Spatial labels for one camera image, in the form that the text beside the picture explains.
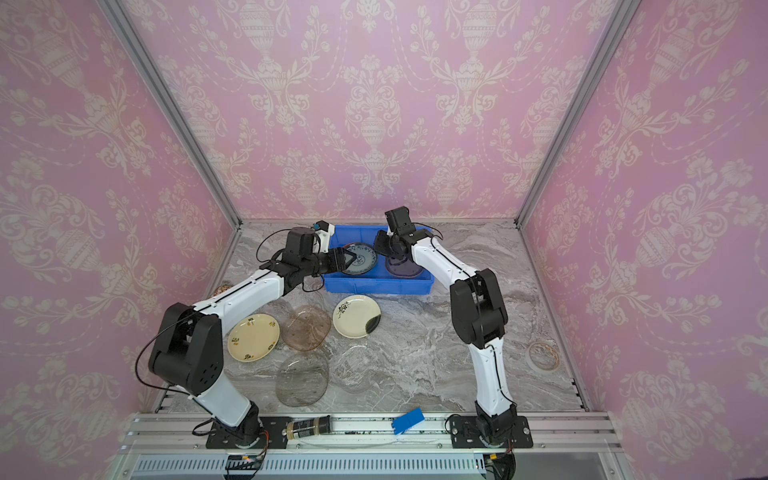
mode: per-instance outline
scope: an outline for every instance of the damask wallpaper pattern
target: damask wallpaper pattern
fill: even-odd
[[[615,0],[123,0],[244,218],[515,217]]]
[[[768,475],[766,16],[642,2],[526,227],[639,480]]]
[[[0,46],[2,476],[100,478],[231,229],[95,2],[2,2]]]

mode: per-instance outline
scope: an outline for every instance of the metal corner post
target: metal corner post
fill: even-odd
[[[107,21],[110,23],[114,33],[120,40],[125,51],[130,55],[134,67],[139,75],[144,79],[144,83],[152,93],[157,106],[163,111],[168,123],[176,132],[184,149],[190,156],[203,182],[208,186],[213,194],[216,203],[224,213],[234,229],[238,229],[242,220],[237,213],[232,200],[230,199],[224,186],[219,181],[216,171],[210,166],[205,157],[203,149],[197,142],[194,133],[184,120],[184,115],[170,93],[167,85],[163,81],[160,72],[157,69],[152,57],[149,55],[141,37],[136,32],[131,18],[125,11],[121,0],[96,0]]]
[[[573,99],[571,99],[571,103],[568,105],[568,109],[565,111],[563,119],[560,121],[558,130],[554,134],[554,138],[549,146],[549,150],[547,150],[544,161],[541,163],[541,167],[531,184],[531,189],[525,197],[525,201],[523,202],[523,206],[520,209],[520,214],[517,219],[518,228],[521,230],[525,228],[525,225],[531,219],[531,214],[533,213],[536,203],[544,191],[549,177],[554,171],[557,159],[562,154],[563,149],[565,149],[565,146],[568,144],[568,140],[571,138],[571,134],[573,134],[573,131],[576,129],[576,125],[578,124],[581,115],[584,113],[584,109],[589,104],[592,94],[598,87],[598,84],[603,77],[603,73],[605,73],[605,70],[608,67],[608,63],[616,52],[619,42],[624,37],[624,33],[626,32],[629,22],[637,10],[640,1],[641,0],[618,0],[611,15],[611,19],[608,21],[608,25],[605,27],[603,35],[587,65],[587,70],[584,71],[584,76],[581,78],[581,82],[576,88],[576,93],[574,94]]]

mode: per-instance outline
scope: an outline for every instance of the black mounting plate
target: black mounting plate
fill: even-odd
[[[477,417],[456,415],[448,420],[449,432],[451,432],[451,444],[454,449],[485,449],[488,448],[480,439],[480,430],[475,423]],[[512,426],[512,448],[514,449],[532,449],[533,438],[531,437],[531,428],[528,426],[528,419],[524,416],[517,417],[517,421]]]
[[[288,437],[283,435],[283,430],[286,429],[289,422],[293,421],[292,417],[260,417],[263,427],[270,434],[270,445],[267,447],[272,450],[285,450],[288,448]],[[210,427],[211,430],[216,430],[214,433],[208,435],[208,440],[205,442],[206,449],[236,449],[236,438],[221,428],[219,422],[214,420],[214,423]],[[249,449],[261,450],[264,448],[265,435],[259,435],[256,443]]]

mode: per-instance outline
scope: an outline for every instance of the robotic arm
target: robotic arm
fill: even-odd
[[[389,230],[379,231],[376,250],[398,260],[413,260],[449,288],[453,326],[468,345],[475,367],[478,429],[489,445],[505,442],[511,436],[517,410],[504,374],[502,337],[508,318],[494,273],[463,263],[430,232],[416,230],[406,207],[391,210],[386,217]],[[149,360],[150,371],[189,393],[213,416],[213,428],[225,430],[241,448],[254,445],[263,427],[256,404],[222,375],[223,335],[242,318],[299,286],[305,276],[349,267],[354,253],[328,248],[334,230],[332,224],[323,221],[311,228],[294,227],[288,233],[286,248],[253,275],[192,306],[176,303],[163,316]]]

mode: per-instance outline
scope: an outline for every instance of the yellow plate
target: yellow plate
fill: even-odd
[[[271,315],[257,313],[243,319],[231,331],[227,348],[235,360],[252,362],[271,352],[280,338],[280,325]]]

